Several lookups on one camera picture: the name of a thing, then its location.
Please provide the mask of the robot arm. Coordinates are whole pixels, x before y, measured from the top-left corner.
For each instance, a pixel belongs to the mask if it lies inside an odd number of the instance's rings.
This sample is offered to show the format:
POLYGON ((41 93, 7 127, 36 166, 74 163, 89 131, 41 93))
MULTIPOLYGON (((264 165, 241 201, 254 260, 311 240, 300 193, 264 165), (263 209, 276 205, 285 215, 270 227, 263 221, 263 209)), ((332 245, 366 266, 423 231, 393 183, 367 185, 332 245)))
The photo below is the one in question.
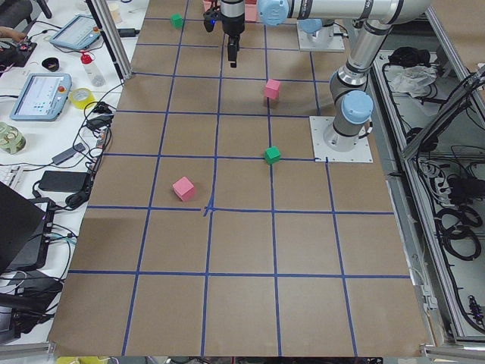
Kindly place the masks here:
POLYGON ((336 116, 323 132, 323 141, 337 152, 349 152, 365 137, 374 103, 365 92, 368 71, 393 25, 414 20, 430 6, 429 1, 258 1, 259 19, 275 27, 288 18, 297 21, 303 50, 341 52, 342 38, 334 33, 335 20, 361 23, 357 40, 346 63, 330 79, 336 116))

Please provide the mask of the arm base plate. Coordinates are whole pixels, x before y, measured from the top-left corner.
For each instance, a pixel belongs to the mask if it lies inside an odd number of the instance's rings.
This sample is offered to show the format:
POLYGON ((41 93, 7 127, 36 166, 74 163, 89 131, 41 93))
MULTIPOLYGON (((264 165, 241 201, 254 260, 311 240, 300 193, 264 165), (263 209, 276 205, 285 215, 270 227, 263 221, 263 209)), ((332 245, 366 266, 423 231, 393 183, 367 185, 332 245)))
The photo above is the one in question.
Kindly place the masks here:
POLYGON ((372 163, 368 138, 342 136, 333 128, 334 117, 311 116, 309 118, 314 160, 316 162, 372 163))
POLYGON ((344 52, 345 33, 334 22, 307 19, 297 22, 299 50, 304 52, 344 52))

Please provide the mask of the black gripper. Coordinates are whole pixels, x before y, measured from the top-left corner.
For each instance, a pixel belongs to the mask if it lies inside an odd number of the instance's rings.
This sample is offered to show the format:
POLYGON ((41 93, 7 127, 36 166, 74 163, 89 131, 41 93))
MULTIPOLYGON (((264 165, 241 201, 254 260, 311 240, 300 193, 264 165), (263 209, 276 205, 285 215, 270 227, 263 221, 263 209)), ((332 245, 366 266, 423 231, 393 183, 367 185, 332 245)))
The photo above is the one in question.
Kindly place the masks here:
POLYGON ((240 34, 243 32, 243 0, 221 0, 223 31, 229 36, 227 57, 231 68, 237 67, 240 34))

